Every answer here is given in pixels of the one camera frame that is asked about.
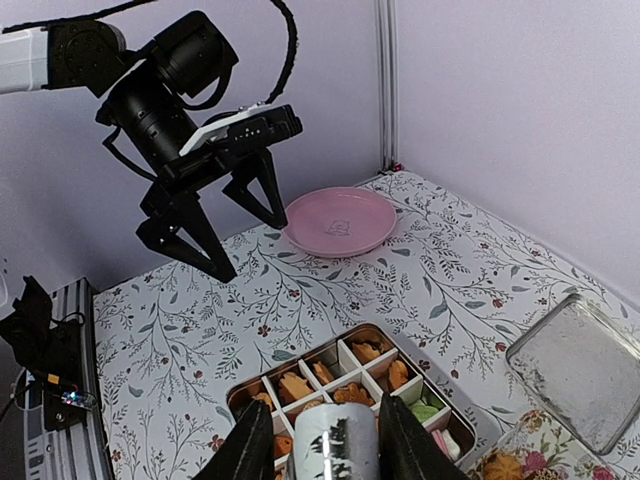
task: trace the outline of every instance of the white wall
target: white wall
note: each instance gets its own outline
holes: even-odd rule
[[[121,0],[3,0],[0,23],[71,16],[116,3]],[[312,189],[353,184],[378,168],[373,4],[288,2],[300,49],[281,99],[293,105],[305,132],[273,148],[286,201]],[[221,107],[266,98],[287,39],[284,20],[269,0],[160,1],[105,21],[124,32],[130,48],[139,48],[193,9],[209,15],[240,57]],[[0,97],[0,259],[8,260],[14,294],[24,274],[36,275],[48,290],[81,276],[104,288],[167,261],[135,236],[148,183],[101,146],[110,129],[93,121],[100,105],[81,89]],[[128,146],[122,137],[123,144]],[[123,150],[138,158],[132,148]],[[222,182],[202,191],[202,203],[225,238],[257,220],[218,193]]]
[[[398,0],[400,159],[640,300],[640,3]]]

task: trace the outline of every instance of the leaf pattern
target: leaf pattern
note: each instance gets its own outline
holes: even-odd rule
[[[505,351],[568,293],[640,340],[637,313],[596,279],[446,189],[408,172],[365,188],[398,212],[373,252],[320,259],[257,227],[224,242],[239,273],[227,285],[172,262],[94,298],[117,479],[194,476],[232,428],[229,388],[364,321],[414,344],[478,432],[470,461],[530,410]],[[640,422],[605,460],[622,480],[640,479],[638,455]]]

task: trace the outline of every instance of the food tray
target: food tray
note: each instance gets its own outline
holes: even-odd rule
[[[616,477],[550,414],[534,410],[525,414],[468,475],[483,480],[485,466],[498,454],[515,457],[522,466],[522,478],[542,469],[553,470],[567,480],[614,480]]]
[[[354,343],[362,342],[374,345],[381,352],[378,358],[364,365],[358,361],[351,350]],[[309,402],[322,400],[325,403],[333,403],[333,395],[337,389],[355,382],[364,387],[375,402],[371,408],[377,417],[383,392],[390,391],[387,372],[396,359],[407,366],[409,380],[390,394],[401,397],[408,405],[426,398],[429,394],[435,395],[444,404],[444,408],[422,425],[429,432],[437,429],[449,430],[462,450],[462,455],[457,461],[460,465],[467,454],[475,448],[477,436],[474,428],[458,408],[451,404],[447,396],[423,376],[416,363],[380,328],[372,324],[362,324],[296,359],[269,370],[260,377],[249,379],[231,388],[227,394],[227,403],[234,418],[238,420],[255,395],[268,393],[274,404],[272,413],[274,434],[293,438],[295,420]],[[312,365],[318,361],[322,361],[335,378],[324,386],[313,373]],[[284,402],[277,392],[279,379],[287,372],[294,372],[307,379],[313,393],[293,403]],[[275,459],[276,472],[282,470],[287,459],[288,455]]]
[[[507,350],[516,377],[597,455],[606,455],[640,410],[640,349],[603,312],[574,294]]]

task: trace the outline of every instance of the pink plate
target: pink plate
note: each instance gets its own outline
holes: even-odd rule
[[[318,190],[287,207],[291,243],[317,257],[360,255],[381,245],[396,225],[396,211],[381,195],[351,187]]]

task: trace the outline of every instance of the black cable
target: black cable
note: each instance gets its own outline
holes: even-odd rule
[[[67,321],[67,318],[71,318],[73,316],[77,316],[77,317],[82,319],[82,323],[78,323],[79,326],[84,325],[85,322],[87,321],[87,317],[85,317],[84,313],[82,313],[82,312],[72,312],[72,313],[69,313],[69,314],[65,315],[64,317],[62,317],[62,320],[55,320],[55,319],[52,318],[51,321],[53,323],[55,323],[56,325],[60,325],[62,323],[65,323]]]
[[[211,95],[211,97],[206,101],[199,105],[189,105],[187,102],[183,100],[183,98],[177,93],[174,95],[178,104],[184,108],[185,110],[191,111],[202,111],[202,110],[210,110],[215,107],[222,97],[224,96],[227,88],[229,87],[229,82],[231,81],[231,69],[232,66],[226,69],[226,71],[220,76],[218,79],[218,86],[216,87],[215,92]]]
[[[11,406],[16,403],[16,399],[17,397],[19,397],[20,395],[24,395],[25,393],[27,393],[29,391],[29,389],[33,386],[33,382],[32,383],[28,383],[22,390],[15,392],[12,396],[11,399],[9,400],[9,402],[4,406],[4,408],[2,409],[2,412],[0,412],[0,423],[2,423],[2,421],[4,420],[4,417],[7,416],[7,413],[9,412],[9,409],[11,408]]]
[[[291,12],[291,10],[289,10],[289,7],[285,5],[283,0],[271,0],[271,3],[273,3],[275,7],[280,10],[282,15],[284,16],[285,21],[287,22],[289,42],[287,45],[287,56],[285,58],[284,66],[282,67],[282,71],[280,72],[280,78],[278,78],[278,82],[269,95],[269,98],[265,100],[265,103],[267,105],[272,104],[275,99],[282,95],[282,92],[284,92],[284,87],[286,87],[287,82],[289,81],[289,77],[291,76],[291,72],[293,71],[293,65],[296,61],[296,54],[298,53],[298,28],[296,27],[293,13]]]
[[[65,22],[81,22],[85,20],[97,20],[99,18],[108,17],[109,15],[113,15],[114,13],[124,12],[125,10],[129,10],[134,7],[138,7],[140,5],[144,5],[146,3],[156,2],[157,0],[131,0],[129,2],[122,3],[120,5],[116,5],[115,7],[105,8],[104,10],[100,10],[95,13],[88,13],[86,15],[78,15],[76,17],[68,17],[68,18],[55,18],[51,20],[40,20],[38,22],[29,22],[22,23],[20,25],[13,25],[11,27],[7,27],[2,30],[2,33],[11,33],[18,32],[20,30],[27,30],[28,28],[36,28],[36,27],[48,27],[50,25],[56,25],[58,23]]]
[[[120,130],[122,130],[120,126],[116,127],[113,133],[104,139],[104,141],[102,142],[102,145],[104,145],[107,148],[107,150],[111,152],[111,155],[116,157],[120,161],[120,163],[122,163],[125,167],[127,167],[133,173],[140,175],[142,178],[146,178],[147,180],[155,182],[156,180],[155,175],[152,175],[151,173],[147,172],[143,168],[133,163],[126,156],[124,156],[124,154],[120,152],[120,150],[118,150],[118,148],[113,144],[116,138],[118,138],[118,135],[120,135]]]

